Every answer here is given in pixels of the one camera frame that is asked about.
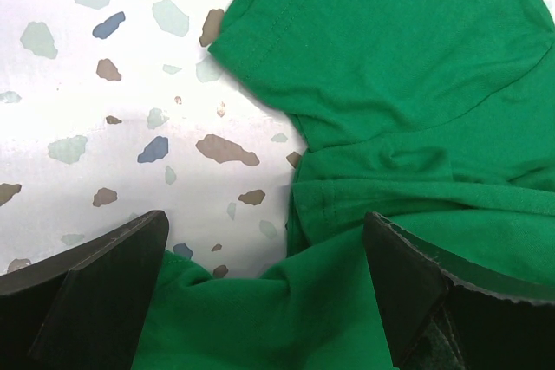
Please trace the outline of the green t shirt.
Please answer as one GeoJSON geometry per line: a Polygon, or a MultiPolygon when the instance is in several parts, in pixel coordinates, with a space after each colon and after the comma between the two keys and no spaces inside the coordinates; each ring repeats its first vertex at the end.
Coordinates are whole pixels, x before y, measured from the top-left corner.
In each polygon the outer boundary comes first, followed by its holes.
{"type": "Polygon", "coordinates": [[[134,368],[390,368],[369,211],[553,283],[543,0],[233,0],[209,50],[306,141],[287,256],[257,279],[218,279],[166,253],[134,368]]]}

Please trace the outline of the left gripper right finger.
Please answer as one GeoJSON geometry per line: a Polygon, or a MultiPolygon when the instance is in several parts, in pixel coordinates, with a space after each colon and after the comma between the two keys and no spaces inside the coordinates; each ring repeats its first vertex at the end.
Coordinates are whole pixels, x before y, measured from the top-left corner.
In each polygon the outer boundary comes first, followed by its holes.
{"type": "Polygon", "coordinates": [[[554,289],[428,243],[370,212],[363,245],[397,369],[552,369],[554,289]]]}

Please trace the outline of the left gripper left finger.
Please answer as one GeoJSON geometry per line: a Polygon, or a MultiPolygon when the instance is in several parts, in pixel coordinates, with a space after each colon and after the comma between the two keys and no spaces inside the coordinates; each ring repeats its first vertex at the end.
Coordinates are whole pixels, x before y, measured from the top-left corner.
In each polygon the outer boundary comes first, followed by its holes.
{"type": "Polygon", "coordinates": [[[3,369],[129,369],[168,237],[164,211],[1,277],[3,369]]]}

